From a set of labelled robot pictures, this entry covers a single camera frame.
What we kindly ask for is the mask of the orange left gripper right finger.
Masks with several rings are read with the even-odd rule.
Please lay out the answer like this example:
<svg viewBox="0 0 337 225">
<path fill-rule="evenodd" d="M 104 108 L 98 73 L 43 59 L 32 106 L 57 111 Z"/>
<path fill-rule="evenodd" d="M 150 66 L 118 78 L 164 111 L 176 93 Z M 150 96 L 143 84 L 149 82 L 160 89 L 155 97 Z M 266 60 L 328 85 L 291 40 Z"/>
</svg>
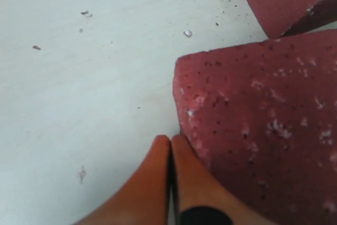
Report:
<svg viewBox="0 0 337 225">
<path fill-rule="evenodd" d="M 171 146 L 176 224 L 275 224 L 222 187 L 185 136 L 174 136 Z"/>
</svg>

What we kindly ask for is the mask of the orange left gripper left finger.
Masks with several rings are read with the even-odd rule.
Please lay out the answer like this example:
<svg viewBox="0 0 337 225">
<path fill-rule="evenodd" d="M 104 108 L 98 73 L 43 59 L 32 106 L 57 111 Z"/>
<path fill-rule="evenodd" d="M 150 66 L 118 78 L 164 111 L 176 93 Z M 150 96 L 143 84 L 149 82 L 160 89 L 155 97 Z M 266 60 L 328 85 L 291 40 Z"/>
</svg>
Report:
<svg viewBox="0 0 337 225">
<path fill-rule="evenodd" d="M 171 142 L 155 137 L 131 177 L 104 204 L 77 224 L 167 224 L 170 197 Z"/>
</svg>

